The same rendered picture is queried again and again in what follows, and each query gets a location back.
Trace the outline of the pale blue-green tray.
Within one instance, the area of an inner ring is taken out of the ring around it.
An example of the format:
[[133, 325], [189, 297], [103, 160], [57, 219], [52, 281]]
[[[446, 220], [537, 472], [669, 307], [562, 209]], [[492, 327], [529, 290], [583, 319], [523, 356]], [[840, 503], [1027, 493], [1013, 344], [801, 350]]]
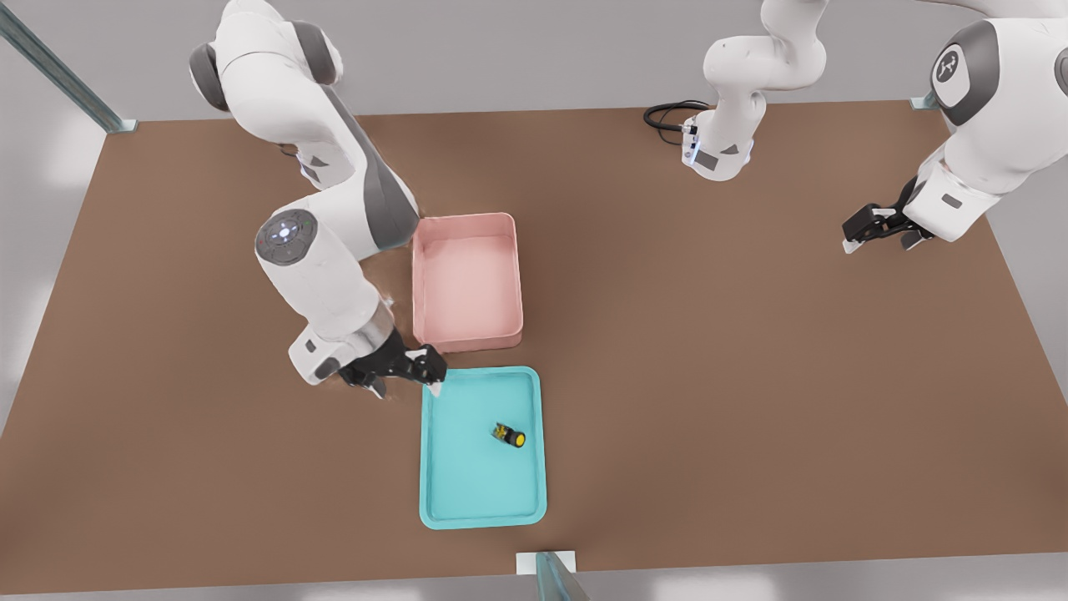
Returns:
[[[541, 521], [548, 486], [541, 379], [529, 366], [451, 369], [422, 392], [419, 513], [430, 529], [512, 528]], [[523, 448], [492, 436], [527, 434]]]

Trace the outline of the pink open box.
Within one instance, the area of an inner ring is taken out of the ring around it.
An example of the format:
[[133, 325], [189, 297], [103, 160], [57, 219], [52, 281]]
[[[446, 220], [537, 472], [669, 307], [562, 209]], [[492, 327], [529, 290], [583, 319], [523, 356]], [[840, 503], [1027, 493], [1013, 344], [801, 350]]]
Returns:
[[524, 315], [511, 213], [423, 218], [412, 239], [413, 335], [441, 353], [518, 346]]

